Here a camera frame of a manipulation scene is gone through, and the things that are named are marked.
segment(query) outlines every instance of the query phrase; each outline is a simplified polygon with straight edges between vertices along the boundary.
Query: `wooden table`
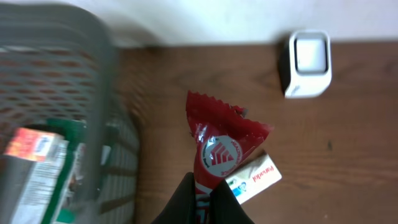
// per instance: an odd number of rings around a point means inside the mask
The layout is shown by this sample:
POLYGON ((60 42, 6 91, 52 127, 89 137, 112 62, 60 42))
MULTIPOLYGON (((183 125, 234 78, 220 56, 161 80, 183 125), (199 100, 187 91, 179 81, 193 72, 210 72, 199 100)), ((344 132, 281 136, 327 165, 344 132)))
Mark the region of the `wooden table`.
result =
POLYGON ((332 83, 286 100, 273 46, 126 50, 119 83, 141 123, 136 223, 150 223, 186 172, 195 143, 188 90, 273 124, 265 149, 282 180, 243 204, 256 223, 398 223, 398 43, 333 44, 332 83))

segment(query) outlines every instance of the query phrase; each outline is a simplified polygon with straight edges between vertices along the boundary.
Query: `torn red packet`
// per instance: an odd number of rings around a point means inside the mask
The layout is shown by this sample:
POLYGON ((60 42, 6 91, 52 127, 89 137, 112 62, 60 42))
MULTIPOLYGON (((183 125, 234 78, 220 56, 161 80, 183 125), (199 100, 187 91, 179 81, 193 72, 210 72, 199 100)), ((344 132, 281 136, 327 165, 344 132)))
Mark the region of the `torn red packet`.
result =
POLYGON ((206 223, 210 192, 264 142, 272 128, 244 119, 244 108, 207 95, 189 91, 186 106, 188 123, 197 142, 193 168, 200 216, 197 220, 206 223))

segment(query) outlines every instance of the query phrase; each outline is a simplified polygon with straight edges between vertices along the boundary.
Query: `small white container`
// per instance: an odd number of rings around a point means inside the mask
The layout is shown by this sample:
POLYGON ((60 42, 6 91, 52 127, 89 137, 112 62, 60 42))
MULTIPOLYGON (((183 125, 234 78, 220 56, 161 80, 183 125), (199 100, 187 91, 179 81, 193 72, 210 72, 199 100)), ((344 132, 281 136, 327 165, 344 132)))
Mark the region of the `small white container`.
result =
POLYGON ((278 66, 286 98, 319 96, 331 82, 329 35, 321 30, 294 32, 282 51, 278 66))

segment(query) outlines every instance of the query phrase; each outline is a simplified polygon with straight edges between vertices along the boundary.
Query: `basket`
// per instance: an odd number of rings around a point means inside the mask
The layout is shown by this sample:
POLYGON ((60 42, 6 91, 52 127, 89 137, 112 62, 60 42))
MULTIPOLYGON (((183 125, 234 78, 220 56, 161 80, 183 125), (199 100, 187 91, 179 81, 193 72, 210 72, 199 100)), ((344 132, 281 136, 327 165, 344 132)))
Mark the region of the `basket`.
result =
MULTIPOLYGON (((139 138, 113 90, 117 52, 98 20, 72 6, 0 4, 0 146, 16 128, 47 118, 85 120, 85 178, 77 223, 130 223, 134 215, 139 138), (118 129, 101 172, 105 126, 118 129), (107 175, 102 189, 101 176, 107 175)), ((8 223, 32 162, 5 159, 0 223, 8 223)))

